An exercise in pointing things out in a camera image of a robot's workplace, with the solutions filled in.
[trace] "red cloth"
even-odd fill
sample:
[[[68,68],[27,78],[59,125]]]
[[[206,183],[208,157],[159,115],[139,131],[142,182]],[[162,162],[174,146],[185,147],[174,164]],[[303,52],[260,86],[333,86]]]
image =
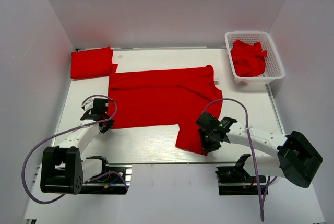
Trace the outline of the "red cloth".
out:
[[[72,53],[71,78],[86,79],[108,76],[113,50],[100,48]]]
[[[241,40],[236,40],[231,50],[231,56],[235,72],[241,77],[257,76],[266,70],[267,50],[262,51],[260,42],[249,45]]]
[[[176,147],[206,155],[195,121],[209,102],[222,98],[214,85],[212,66],[111,72],[108,96],[118,106],[112,128],[179,124]],[[217,102],[207,112],[219,117],[221,106],[222,102]],[[108,115],[113,111],[114,107],[109,106]]]

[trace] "wall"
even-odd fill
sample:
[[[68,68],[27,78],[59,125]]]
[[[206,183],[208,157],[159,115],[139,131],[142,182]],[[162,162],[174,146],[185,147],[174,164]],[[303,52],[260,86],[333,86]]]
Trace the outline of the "wall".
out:
[[[50,0],[76,48],[222,46],[268,31],[284,0]]]
[[[287,132],[303,132],[324,158],[314,188],[326,223],[334,223],[334,0],[286,0],[270,34],[286,77],[272,84]]]
[[[73,46],[48,0],[0,0],[0,7],[0,216],[21,223],[28,201],[22,163],[55,131]],[[30,186],[41,153],[28,164]]]

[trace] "folded red cloth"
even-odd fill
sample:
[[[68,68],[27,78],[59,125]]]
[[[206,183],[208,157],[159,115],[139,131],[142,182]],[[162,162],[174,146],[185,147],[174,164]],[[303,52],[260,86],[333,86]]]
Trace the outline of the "folded red cloth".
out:
[[[92,49],[72,53],[71,78],[87,79],[108,76],[113,50],[110,48]]]
[[[111,72],[108,96],[118,106],[112,128],[179,124],[176,147],[206,155],[195,122],[209,102],[222,98],[214,85],[212,66]],[[221,106],[222,102],[217,102],[207,112],[219,117]],[[108,114],[113,111],[109,106]]]
[[[231,56],[235,72],[241,77],[257,76],[266,70],[267,50],[262,51],[260,42],[249,45],[241,40],[236,40],[231,50]]]

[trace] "white table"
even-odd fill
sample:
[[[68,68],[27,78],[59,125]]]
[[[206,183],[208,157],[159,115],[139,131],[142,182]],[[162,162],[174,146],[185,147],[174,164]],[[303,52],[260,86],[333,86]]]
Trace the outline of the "white table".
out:
[[[223,97],[245,104],[250,125],[272,133],[280,132],[266,87],[253,87],[256,92],[250,92],[247,86],[235,85],[226,49],[114,51],[113,62],[118,64],[119,73],[211,65]],[[58,131],[77,126],[84,112],[80,107],[82,101],[93,94],[107,95],[108,83],[108,77],[73,80]],[[221,119],[224,116],[245,122],[244,110],[234,102],[224,101]],[[175,147],[178,130],[178,125],[111,130],[95,138],[82,155],[84,158],[102,155],[110,163],[221,163],[235,162],[242,154],[249,153],[248,147],[228,143],[223,143],[207,157],[186,152]],[[58,137],[55,143],[59,144],[68,135]]]
[[[280,132],[275,111],[265,86],[247,91],[233,82],[226,50],[130,50],[115,51],[118,72],[189,68],[212,65],[217,87],[225,98],[240,100],[249,111],[253,127]],[[58,131],[78,124],[80,105],[89,95],[107,95],[108,77],[75,80],[70,84]],[[224,102],[221,117],[244,122],[243,109]],[[175,148],[178,126],[115,129],[99,135],[83,156],[102,155],[111,163],[135,164],[126,195],[66,195],[50,205],[29,201],[25,219],[38,224],[59,223],[260,223],[257,196],[219,196],[215,163],[235,162],[249,148],[223,143],[207,157]],[[61,142],[66,135],[57,138]],[[213,164],[175,164],[175,163]],[[40,191],[40,170],[33,194],[42,200],[54,198]],[[324,222],[313,186],[299,188],[278,179],[269,189],[265,203],[266,223],[313,224]]]

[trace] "laundry basket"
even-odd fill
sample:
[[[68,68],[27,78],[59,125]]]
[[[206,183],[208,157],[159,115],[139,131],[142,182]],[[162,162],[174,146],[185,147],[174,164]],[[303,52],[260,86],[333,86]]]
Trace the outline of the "laundry basket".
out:
[[[233,43],[236,40],[241,40],[247,44],[252,45],[254,45],[256,42],[260,42],[262,49],[267,50],[268,56],[265,57],[266,70],[263,74],[254,77],[241,77],[236,74],[231,56],[231,49],[233,48]],[[280,57],[268,33],[257,31],[227,32],[225,34],[225,41],[235,83],[240,85],[263,85],[268,84],[275,79],[281,79],[284,77],[285,73]]]

